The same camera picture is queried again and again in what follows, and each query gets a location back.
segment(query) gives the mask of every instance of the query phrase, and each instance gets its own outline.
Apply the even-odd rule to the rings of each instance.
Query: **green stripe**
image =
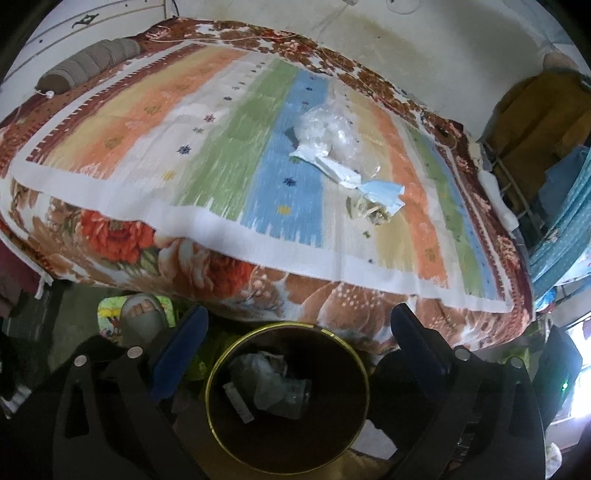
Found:
[[[462,214],[458,212],[456,204],[453,201],[445,172],[442,170],[437,159],[433,158],[431,149],[429,149],[419,131],[412,127],[407,127],[407,131],[414,141],[418,156],[425,166],[427,176],[435,182],[439,203],[441,204],[443,217],[445,218],[445,225],[452,235],[456,246],[457,257],[460,261],[460,269],[464,279],[464,291],[470,295],[482,297],[484,295],[484,287],[482,285],[480,266],[470,245]]]
[[[232,117],[212,132],[184,173],[178,205],[205,206],[230,220],[242,211],[249,185],[271,136],[275,119],[298,73],[298,67],[274,60],[246,93]]]

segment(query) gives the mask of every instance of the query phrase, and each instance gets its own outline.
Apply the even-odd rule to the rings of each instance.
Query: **multicolored bedspread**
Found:
[[[179,18],[136,39],[141,57],[3,123],[5,233],[46,270],[318,323],[372,353],[395,347],[402,301],[452,345],[527,326],[527,272],[459,125],[288,32]],[[289,157],[328,100],[405,186],[389,223],[354,218],[350,190]]]

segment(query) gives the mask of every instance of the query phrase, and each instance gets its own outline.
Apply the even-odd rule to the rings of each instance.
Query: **blue stripe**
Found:
[[[450,186],[450,191],[452,193],[453,203],[456,204],[457,211],[460,212],[462,219],[464,220],[464,228],[466,229],[468,241],[470,242],[470,246],[472,247],[472,251],[476,256],[476,261],[478,262],[478,266],[480,267],[480,276],[482,277],[482,283],[485,289],[485,295],[487,299],[490,300],[498,300],[499,293],[496,289],[495,278],[492,273],[491,265],[488,263],[486,259],[486,255],[484,253],[482,244],[480,243],[480,239],[478,238],[476,231],[474,230],[474,225],[468,217],[468,213],[466,211],[466,204],[464,203],[464,199],[462,198],[462,194],[457,187],[456,179],[453,176],[453,173],[450,167],[447,165],[445,160],[441,157],[441,154],[437,151],[437,148],[430,141],[428,138],[425,138],[425,143],[429,146],[431,153],[433,153],[433,157],[440,163],[442,170],[445,173],[447,178],[447,182]]]
[[[303,113],[324,102],[327,80],[304,70],[295,79],[252,179],[241,225],[259,233],[270,231],[276,238],[319,246],[323,173],[305,161],[295,163],[289,154],[297,146],[294,124]]]

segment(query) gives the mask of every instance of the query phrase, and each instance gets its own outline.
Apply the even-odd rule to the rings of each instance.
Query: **silver screw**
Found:
[[[456,358],[465,362],[466,360],[470,359],[470,352],[468,350],[464,350],[463,348],[459,348],[456,350]]]
[[[127,350],[127,356],[132,359],[138,358],[142,353],[144,353],[144,350],[140,346],[133,346]]]
[[[84,365],[86,363],[86,355],[78,355],[75,359],[74,359],[74,365],[77,367],[81,367],[82,365]]]
[[[511,358],[511,365],[513,365],[515,368],[521,368],[523,367],[523,361],[521,360],[521,358],[517,358],[516,356],[514,356],[513,358]]]

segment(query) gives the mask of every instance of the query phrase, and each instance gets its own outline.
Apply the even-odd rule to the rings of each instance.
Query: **drawer handle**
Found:
[[[86,14],[81,20],[78,20],[78,22],[72,24],[72,28],[74,28],[76,25],[90,25],[90,22],[92,22],[98,16],[99,14]]]

